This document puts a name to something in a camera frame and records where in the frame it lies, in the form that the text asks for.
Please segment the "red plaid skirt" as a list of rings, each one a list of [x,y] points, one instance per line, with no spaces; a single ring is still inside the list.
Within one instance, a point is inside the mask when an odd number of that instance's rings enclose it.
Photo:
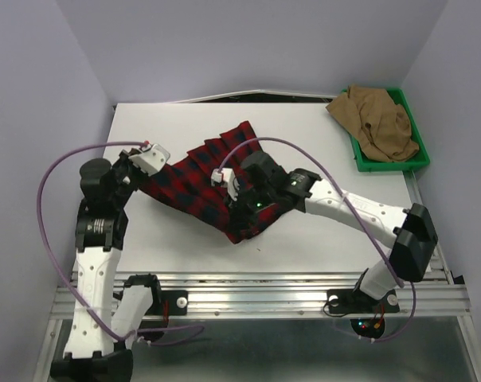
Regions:
[[[229,212],[224,199],[225,189],[213,187],[210,176],[236,146],[256,137],[248,121],[244,121],[217,138],[187,152],[180,162],[166,165],[142,185],[141,191],[156,201],[173,209],[194,216],[223,232],[233,244],[249,240],[274,224],[284,210],[271,206],[264,210],[250,228],[235,230],[229,224]]]

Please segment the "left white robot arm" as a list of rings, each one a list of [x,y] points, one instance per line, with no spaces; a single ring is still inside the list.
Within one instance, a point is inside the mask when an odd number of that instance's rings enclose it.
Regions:
[[[63,356],[51,364],[55,381],[129,381],[132,346],[145,314],[162,307],[156,275],[131,276],[118,307],[112,306],[115,274],[128,218],[125,206],[133,192],[160,171],[169,153],[145,144],[123,151],[115,163],[94,158],[80,168],[83,199],[76,219],[78,278],[72,328]]]

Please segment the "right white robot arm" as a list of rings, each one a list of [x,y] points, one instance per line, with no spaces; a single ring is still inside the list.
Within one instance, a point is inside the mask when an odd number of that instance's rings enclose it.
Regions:
[[[305,169],[286,172],[270,155],[257,151],[241,169],[248,186],[234,170],[214,170],[211,181],[227,191],[226,205],[235,228],[245,229],[262,212],[279,207],[326,217],[364,232],[381,249],[381,260],[362,273],[352,291],[353,304],[371,310],[402,282],[423,280],[435,251],[438,235],[429,210],[418,203],[405,209],[372,201],[336,187],[331,180]]]

